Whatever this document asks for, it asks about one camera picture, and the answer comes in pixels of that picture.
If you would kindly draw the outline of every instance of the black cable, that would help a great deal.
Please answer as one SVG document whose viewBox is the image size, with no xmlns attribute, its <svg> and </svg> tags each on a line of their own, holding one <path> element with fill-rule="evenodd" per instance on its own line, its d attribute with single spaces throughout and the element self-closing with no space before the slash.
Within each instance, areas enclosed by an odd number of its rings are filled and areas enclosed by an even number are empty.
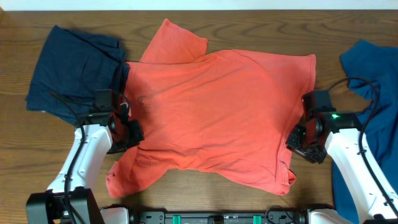
<svg viewBox="0 0 398 224">
<path fill-rule="evenodd" d="M 53 92 L 50 92 L 50 96 L 60 100 L 70 110 L 70 112 L 76 118 L 76 121 L 77 121 L 77 123 L 79 125 L 79 128 L 81 129 L 80 145 L 79 145 L 78 149 L 76 150 L 75 155 L 73 156 L 73 159 L 72 159 L 72 161 L 71 161 L 71 163 L 69 165 L 67 173 L 64 176 L 65 185 L 64 185 L 64 189 L 63 189 L 63 196 L 64 196 L 64 200 L 65 200 L 65 208 L 67 209 L 67 212 L 69 214 L 69 219 L 72 222 L 72 224 L 76 224 L 75 216 L 73 215 L 73 212 L 72 212 L 72 206 L 70 205 L 68 192 L 69 192 L 69 183 L 71 181 L 73 167 L 75 166 L 75 163 L 76 163 L 77 158 L 78 158 L 78 156 L 80 154 L 80 151 L 83 148 L 83 145 L 84 145 L 84 143 L 86 141 L 86 134 L 85 134 L 85 130 L 83 128 L 83 125 L 80 123 L 79 117 L 77 116 L 76 112 L 68 105 L 68 103 L 63 98 L 59 97 L 57 94 L 55 94 Z"/>
<path fill-rule="evenodd" d="M 120 96 L 121 96 L 124 100 L 126 100 L 126 103 L 127 103 L 127 112 L 130 113 L 130 102 L 129 102 L 129 100 L 128 100 L 127 97 L 124 96 L 122 93 L 119 93 L 119 94 L 120 94 Z"/>
<path fill-rule="evenodd" d="M 92 104 L 92 105 L 90 105 L 90 104 L 88 104 L 88 103 L 80 103 L 80 102 L 76 102 L 76 101 L 73 101 L 73 100 L 68 100 L 68 99 L 65 99 L 65 98 L 62 98 L 65 102 L 68 102 L 68 103 L 73 103 L 73 104 L 76 104 L 76 105 L 81 105 L 81 106 L 94 106 L 94 104 Z"/>
<path fill-rule="evenodd" d="M 349 81 L 349 80 L 361 80 L 363 82 L 365 82 L 367 85 L 369 85 L 374 93 L 375 99 L 374 99 L 374 107 L 373 110 L 371 112 L 371 114 L 369 115 L 368 119 L 365 121 L 365 123 L 362 126 L 361 132 L 359 132 L 359 137 L 358 137 L 358 146 L 359 146 L 359 153 L 362 156 L 362 159 L 365 163 L 366 168 L 368 168 L 369 173 L 371 174 L 374 182 L 376 183 L 377 187 L 379 188 L 380 192 L 383 194 L 386 203 L 391 207 L 392 211 L 394 212 L 394 214 L 396 215 L 396 217 L 398 218 L 398 210 L 397 208 L 394 206 L 394 204 L 392 203 L 392 198 L 389 198 L 386 190 L 384 190 L 383 186 L 381 185 L 379 179 L 376 177 L 376 175 L 374 174 L 371 165 L 369 164 L 368 158 L 366 158 L 365 156 L 365 152 L 366 150 L 363 149 L 363 145 L 362 145 L 362 139 L 363 139 L 363 134 L 365 133 L 365 129 L 368 126 L 370 120 L 374 117 L 374 115 L 376 114 L 376 110 L 377 110 L 377 105 L 379 103 L 379 93 L 376 89 L 376 87 L 367 79 L 364 78 L 359 78 L 359 77 L 349 77 L 349 78 L 344 78 L 342 80 L 337 81 L 335 84 L 333 84 L 331 87 L 329 87 L 328 90 L 331 90 L 332 88 L 334 88 L 335 86 L 339 85 L 340 83 L 343 83 L 345 81 Z"/>
<path fill-rule="evenodd" d="M 270 222 L 271 224 L 275 224 L 273 221 L 269 220 L 269 217 L 268 217 L 268 213 L 269 213 L 270 211 L 272 211 L 272 208 L 275 208 L 275 207 L 281 208 L 282 211 L 286 213 L 286 216 L 291 220 L 291 222 L 289 222 L 289 223 L 294 223 L 294 224 L 296 223 L 296 222 L 294 221 L 294 219 L 286 212 L 285 208 L 282 207 L 282 206 L 280 206 L 280 205 L 273 205 L 273 206 L 271 206 L 271 207 L 269 207 L 269 208 L 267 209 L 267 211 L 266 211 L 266 218 L 267 218 L 268 222 Z"/>
</svg>

